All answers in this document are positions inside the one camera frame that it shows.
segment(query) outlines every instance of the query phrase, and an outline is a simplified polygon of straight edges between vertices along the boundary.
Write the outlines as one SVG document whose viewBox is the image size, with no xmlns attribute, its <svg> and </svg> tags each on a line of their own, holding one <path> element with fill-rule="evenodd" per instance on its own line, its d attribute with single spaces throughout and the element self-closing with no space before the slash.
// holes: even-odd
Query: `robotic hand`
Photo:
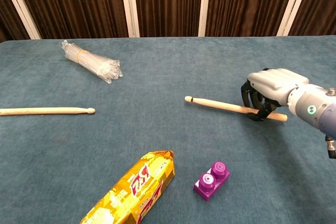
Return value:
<svg viewBox="0 0 336 224">
<path fill-rule="evenodd" d="M 241 87 L 244 106 L 252 105 L 258 113 L 248 113 L 254 121 L 263 121 L 277 107 L 290 112 L 325 134 L 329 158 L 336 159 L 336 89 L 324 89 L 290 70 L 263 69 L 251 73 Z"/>
</svg>

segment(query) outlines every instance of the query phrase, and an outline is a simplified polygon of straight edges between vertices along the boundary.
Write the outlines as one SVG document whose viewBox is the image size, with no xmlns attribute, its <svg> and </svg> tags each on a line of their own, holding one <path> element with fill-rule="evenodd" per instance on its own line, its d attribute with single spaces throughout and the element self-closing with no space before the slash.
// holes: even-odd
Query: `blue table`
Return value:
<svg viewBox="0 0 336 224">
<path fill-rule="evenodd" d="M 143 223 L 335 223 L 336 161 L 290 114 L 256 123 L 186 103 L 243 105 L 249 73 L 288 68 L 336 86 L 336 36 L 68 39 L 121 60 L 107 84 L 66 59 L 62 40 L 0 44 L 1 108 L 93 107 L 93 115 L 0 117 L 0 222 L 79 223 L 145 153 L 173 150 L 176 176 Z M 193 184 L 213 161 L 231 176 L 209 201 Z"/>
</svg>

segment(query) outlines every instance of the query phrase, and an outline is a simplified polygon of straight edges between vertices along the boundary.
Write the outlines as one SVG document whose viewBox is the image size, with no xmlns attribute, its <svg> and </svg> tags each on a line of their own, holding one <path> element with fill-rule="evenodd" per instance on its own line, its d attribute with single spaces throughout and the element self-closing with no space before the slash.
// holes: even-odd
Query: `snack package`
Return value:
<svg viewBox="0 0 336 224">
<path fill-rule="evenodd" d="M 145 154 L 80 223 L 140 223 L 175 176 L 173 158 L 172 151 Z"/>
</svg>

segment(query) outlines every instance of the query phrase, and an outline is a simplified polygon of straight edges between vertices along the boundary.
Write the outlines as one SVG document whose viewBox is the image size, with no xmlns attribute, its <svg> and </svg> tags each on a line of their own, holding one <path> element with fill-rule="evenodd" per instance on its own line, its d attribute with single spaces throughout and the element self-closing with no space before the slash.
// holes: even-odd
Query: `wooden drumstick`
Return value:
<svg viewBox="0 0 336 224">
<path fill-rule="evenodd" d="M 54 107 L 54 108 L 12 108 L 0 109 L 0 115 L 36 115 L 36 114 L 94 114 L 94 108 Z"/>
<path fill-rule="evenodd" d="M 212 100 L 202 99 L 202 98 L 194 98 L 194 97 L 189 97 L 189 96 L 185 97 L 184 100 L 186 102 L 197 103 L 199 105 L 204 105 L 204 106 L 213 107 L 213 108 L 222 109 L 222 110 L 234 111 L 234 112 L 243 113 L 243 114 L 247 114 L 250 112 L 258 113 L 259 111 L 259 110 L 244 107 L 244 106 L 234 105 L 234 104 L 225 103 L 225 102 L 217 102 L 217 101 L 212 101 Z M 267 118 L 277 120 L 277 121 L 282 121 L 282 122 L 287 121 L 286 115 L 275 113 L 275 112 L 271 112 Z"/>
</svg>

